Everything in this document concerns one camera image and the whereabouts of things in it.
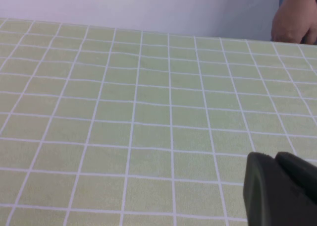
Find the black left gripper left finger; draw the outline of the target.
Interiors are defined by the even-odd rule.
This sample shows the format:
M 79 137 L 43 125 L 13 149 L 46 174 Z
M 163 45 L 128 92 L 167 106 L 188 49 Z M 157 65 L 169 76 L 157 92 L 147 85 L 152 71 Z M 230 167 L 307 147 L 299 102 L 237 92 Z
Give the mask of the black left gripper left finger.
M 250 226 L 315 226 L 315 204 L 277 163 L 275 157 L 247 156 L 243 199 Z

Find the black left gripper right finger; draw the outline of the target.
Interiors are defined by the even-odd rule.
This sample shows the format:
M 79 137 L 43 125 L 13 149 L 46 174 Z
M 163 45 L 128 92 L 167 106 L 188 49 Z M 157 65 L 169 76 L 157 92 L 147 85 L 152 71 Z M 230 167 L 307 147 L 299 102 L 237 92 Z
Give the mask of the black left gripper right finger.
M 317 167 L 288 152 L 278 152 L 275 160 L 305 194 L 317 203 Z

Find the person's right hand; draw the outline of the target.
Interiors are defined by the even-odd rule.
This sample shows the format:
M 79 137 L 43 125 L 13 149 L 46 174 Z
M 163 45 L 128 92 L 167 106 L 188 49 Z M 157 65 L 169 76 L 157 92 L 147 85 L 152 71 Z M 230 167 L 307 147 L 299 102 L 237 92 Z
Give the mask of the person's right hand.
M 274 42 L 313 45 L 317 42 L 317 3 L 315 0 L 284 0 L 274 16 L 271 38 Z

